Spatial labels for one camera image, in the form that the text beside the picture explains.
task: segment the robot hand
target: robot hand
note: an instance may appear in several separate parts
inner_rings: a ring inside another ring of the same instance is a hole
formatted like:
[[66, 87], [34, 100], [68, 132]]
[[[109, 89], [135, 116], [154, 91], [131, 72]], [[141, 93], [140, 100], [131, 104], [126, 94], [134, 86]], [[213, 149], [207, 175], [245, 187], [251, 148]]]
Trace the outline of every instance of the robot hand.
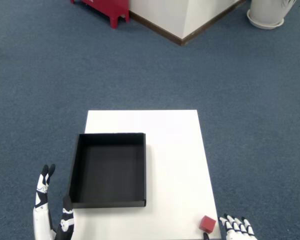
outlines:
[[224, 217], [219, 217], [219, 221], [225, 227], [226, 240], [257, 240], [247, 219], [242, 217], [242, 223], [238, 218], [226, 213]]
[[50, 177], [56, 166], [44, 165], [36, 187], [35, 206], [33, 208], [33, 228], [35, 240], [71, 240], [74, 232], [74, 211], [69, 196], [63, 198], [62, 220], [57, 233], [53, 229], [48, 208], [48, 188]]

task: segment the black tray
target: black tray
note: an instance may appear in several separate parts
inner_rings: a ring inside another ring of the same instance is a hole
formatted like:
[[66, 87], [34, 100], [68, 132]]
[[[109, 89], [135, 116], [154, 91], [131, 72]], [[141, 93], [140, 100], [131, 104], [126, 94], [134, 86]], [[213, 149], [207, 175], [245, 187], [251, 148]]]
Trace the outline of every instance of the black tray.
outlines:
[[146, 206], [146, 135], [80, 134], [68, 194], [75, 209]]

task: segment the plant pot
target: plant pot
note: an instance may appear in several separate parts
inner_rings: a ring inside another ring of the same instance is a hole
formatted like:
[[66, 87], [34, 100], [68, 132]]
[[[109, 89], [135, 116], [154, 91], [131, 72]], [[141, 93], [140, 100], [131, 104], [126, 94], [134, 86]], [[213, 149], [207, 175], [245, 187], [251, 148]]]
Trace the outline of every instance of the plant pot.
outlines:
[[252, 0], [247, 17], [261, 29], [274, 29], [284, 23], [284, 17], [296, 0]]

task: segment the red object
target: red object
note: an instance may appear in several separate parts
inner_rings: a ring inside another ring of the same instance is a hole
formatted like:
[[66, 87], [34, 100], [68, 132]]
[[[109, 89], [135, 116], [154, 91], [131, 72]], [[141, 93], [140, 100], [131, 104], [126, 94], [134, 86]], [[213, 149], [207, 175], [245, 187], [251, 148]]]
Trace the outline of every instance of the red object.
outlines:
[[125, 21], [129, 22], [129, 0], [82, 0], [85, 4], [110, 17], [113, 29], [118, 26], [118, 17], [125, 15]]
[[204, 216], [201, 220], [199, 228], [202, 231], [210, 234], [213, 232], [215, 225], [216, 225], [216, 220], [213, 220], [212, 218], [210, 218], [208, 216]]

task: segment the white table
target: white table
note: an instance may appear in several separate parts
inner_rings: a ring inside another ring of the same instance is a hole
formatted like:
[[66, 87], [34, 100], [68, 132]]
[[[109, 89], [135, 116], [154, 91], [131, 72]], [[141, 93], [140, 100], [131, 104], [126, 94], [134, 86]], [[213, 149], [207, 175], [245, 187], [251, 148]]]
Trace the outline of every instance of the white table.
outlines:
[[[196, 110], [88, 112], [85, 133], [146, 134], [146, 207], [75, 209], [75, 240], [197, 240], [217, 220]], [[219, 224], [210, 239], [221, 239]]]

